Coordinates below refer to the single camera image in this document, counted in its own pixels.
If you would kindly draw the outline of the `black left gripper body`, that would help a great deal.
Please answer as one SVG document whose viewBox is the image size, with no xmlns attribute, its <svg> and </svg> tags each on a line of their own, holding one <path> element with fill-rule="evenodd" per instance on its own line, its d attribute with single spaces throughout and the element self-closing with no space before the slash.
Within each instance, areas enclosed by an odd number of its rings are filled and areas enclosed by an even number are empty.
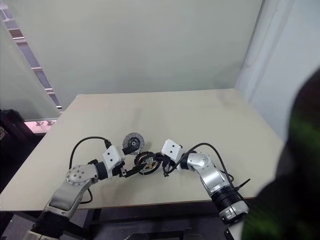
<svg viewBox="0 0 320 240">
<path fill-rule="evenodd" d="M 121 162 L 118 162 L 115 167 L 112 169 L 112 176 L 119 176 L 120 178 L 126 178 L 127 176 L 127 170 L 125 169 L 125 161 L 122 160 Z"/>
</svg>

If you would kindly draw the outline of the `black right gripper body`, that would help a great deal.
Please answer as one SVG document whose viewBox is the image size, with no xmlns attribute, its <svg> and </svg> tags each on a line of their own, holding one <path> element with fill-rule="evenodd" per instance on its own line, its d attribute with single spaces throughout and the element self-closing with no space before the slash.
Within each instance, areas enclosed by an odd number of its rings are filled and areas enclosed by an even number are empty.
<svg viewBox="0 0 320 240">
<path fill-rule="evenodd" d="M 176 163 L 166 155 L 163 155 L 163 162 L 161 163 L 161 166 L 163 164 L 164 165 L 170 164 L 172 166 L 171 172 L 173 172 L 176 169 Z"/>
</svg>

